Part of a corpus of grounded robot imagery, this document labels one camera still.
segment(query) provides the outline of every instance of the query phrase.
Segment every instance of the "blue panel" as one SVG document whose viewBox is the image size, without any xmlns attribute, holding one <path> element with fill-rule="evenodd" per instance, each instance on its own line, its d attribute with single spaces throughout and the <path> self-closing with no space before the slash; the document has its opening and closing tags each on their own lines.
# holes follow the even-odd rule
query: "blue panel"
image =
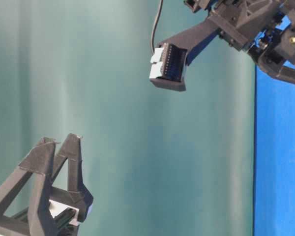
<svg viewBox="0 0 295 236">
<path fill-rule="evenodd" d="M 295 85 L 257 71 L 255 236 L 295 236 Z"/>
</svg>

